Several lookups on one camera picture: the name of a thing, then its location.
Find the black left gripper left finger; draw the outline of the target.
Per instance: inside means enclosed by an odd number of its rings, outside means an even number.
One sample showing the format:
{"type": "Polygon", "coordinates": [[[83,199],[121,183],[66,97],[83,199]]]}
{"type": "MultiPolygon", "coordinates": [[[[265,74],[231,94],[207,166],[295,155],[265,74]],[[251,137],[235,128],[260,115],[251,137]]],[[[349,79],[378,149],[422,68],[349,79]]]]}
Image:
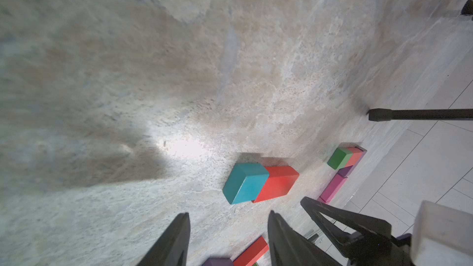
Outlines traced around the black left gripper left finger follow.
{"type": "Polygon", "coordinates": [[[189,241],[190,216],[180,213],[137,265],[185,266],[189,241]]]}

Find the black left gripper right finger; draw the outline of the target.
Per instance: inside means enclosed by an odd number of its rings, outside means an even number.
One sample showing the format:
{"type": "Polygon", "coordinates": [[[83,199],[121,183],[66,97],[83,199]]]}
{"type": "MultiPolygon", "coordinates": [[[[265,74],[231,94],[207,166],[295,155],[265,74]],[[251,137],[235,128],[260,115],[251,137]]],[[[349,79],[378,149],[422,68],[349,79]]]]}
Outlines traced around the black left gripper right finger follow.
{"type": "Polygon", "coordinates": [[[268,236],[273,266],[339,266],[340,263],[294,231],[282,218],[271,211],[268,236]]]}

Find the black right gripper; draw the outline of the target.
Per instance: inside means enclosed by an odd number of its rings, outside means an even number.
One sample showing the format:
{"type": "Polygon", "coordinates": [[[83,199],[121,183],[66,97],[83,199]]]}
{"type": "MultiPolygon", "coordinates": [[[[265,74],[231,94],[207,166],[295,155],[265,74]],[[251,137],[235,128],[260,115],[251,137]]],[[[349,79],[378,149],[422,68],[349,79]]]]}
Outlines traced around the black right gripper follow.
{"type": "Polygon", "coordinates": [[[335,208],[309,197],[301,200],[310,218],[339,252],[347,266],[413,266],[412,234],[391,236],[385,220],[335,208]]]}

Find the magenta long block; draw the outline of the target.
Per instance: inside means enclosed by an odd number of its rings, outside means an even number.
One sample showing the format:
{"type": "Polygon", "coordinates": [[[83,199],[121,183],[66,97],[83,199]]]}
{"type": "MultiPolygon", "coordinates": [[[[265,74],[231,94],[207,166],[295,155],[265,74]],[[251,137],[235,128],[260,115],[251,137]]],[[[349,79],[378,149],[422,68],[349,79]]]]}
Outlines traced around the magenta long block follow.
{"type": "Polygon", "coordinates": [[[347,180],[347,177],[341,176],[340,174],[336,174],[332,178],[328,186],[324,189],[322,194],[319,196],[319,201],[326,204],[330,203],[347,180]]]}

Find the red block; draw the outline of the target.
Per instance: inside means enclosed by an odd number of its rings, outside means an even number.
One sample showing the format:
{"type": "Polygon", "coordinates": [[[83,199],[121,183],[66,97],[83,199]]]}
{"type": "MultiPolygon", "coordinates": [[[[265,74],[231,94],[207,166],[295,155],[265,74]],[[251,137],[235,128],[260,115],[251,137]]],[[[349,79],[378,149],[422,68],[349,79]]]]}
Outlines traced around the red block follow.
{"type": "Polygon", "coordinates": [[[291,166],[265,166],[265,168],[269,172],[269,178],[257,198],[252,200],[253,203],[287,195],[299,177],[299,172],[291,166]]]}
{"type": "Polygon", "coordinates": [[[347,149],[348,151],[352,152],[352,155],[346,163],[345,167],[356,165],[361,159],[361,157],[365,154],[365,150],[360,147],[348,147],[347,149]]]}
{"type": "Polygon", "coordinates": [[[234,266],[253,266],[269,250],[269,245],[263,236],[244,250],[234,261],[234,266]]]}

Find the green cube block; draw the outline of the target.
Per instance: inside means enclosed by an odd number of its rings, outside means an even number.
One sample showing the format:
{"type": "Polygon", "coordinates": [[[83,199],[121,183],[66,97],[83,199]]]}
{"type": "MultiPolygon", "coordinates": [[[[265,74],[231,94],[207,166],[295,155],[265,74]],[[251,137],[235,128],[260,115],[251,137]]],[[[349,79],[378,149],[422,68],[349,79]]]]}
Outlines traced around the green cube block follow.
{"type": "Polygon", "coordinates": [[[327,165],[333,170],[339,170],[348,167],[348,162],[352,158],[353,152],[347,148],[337,148],[331,155],[327,165]]]}

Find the teal cube block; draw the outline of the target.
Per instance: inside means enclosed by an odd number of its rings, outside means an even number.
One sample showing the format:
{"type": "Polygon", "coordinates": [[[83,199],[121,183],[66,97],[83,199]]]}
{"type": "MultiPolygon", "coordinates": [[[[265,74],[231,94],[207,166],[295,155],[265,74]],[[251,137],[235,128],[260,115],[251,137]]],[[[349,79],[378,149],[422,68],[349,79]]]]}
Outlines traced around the teal cube block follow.
{"type": "Polygon", "coordinates": [[[236,163],[222,190],[229,204],[255,200],[269,178],[259,163],[236,163]]]}

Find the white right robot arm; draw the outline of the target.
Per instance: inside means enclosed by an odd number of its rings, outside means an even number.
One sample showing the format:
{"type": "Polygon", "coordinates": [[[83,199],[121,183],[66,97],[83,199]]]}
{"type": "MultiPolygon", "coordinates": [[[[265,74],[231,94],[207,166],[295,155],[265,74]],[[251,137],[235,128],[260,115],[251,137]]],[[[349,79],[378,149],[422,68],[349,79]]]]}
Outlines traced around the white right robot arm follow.
{"type": "Polygon", "coordinates": [[[423,201],[413,231],[395,237],[383,219],[305,197],[301,206],[351,266],[470,266],[473,216],[423,201]]]}

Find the dark purple block left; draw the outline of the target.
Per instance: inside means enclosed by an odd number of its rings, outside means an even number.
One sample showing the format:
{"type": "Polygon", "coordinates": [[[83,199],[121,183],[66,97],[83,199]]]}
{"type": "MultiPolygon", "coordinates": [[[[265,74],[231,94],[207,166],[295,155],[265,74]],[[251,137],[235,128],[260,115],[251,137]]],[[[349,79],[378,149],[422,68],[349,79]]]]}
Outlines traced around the dark purple block left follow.
{"type": "Polygon", "coordinates": [[[210,257],[202,266],[234,266],[234,263],[229,258],[210,257]]]}

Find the black music stand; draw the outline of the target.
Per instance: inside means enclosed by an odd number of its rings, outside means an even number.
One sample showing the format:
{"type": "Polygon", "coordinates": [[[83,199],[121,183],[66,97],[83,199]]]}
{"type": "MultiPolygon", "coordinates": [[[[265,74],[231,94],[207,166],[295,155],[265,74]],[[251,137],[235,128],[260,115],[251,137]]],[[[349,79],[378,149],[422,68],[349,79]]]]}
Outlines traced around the black music stand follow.
{"type": "MultiPolygon", "coordinates": [[[[435,7],[423,7],[416,15],[428,19],[454,19],[455,22],[465,21],[473,17],[473,0],[466,0],[461,10],[443,8],[441,4],[435,7]]],[[[367,112],[368,120],[375,122],[407,120],[407,121],[471,121],[473,110],[467,109],[423,109],[423,110],[391,110],[374,108],[367,112]]]]}

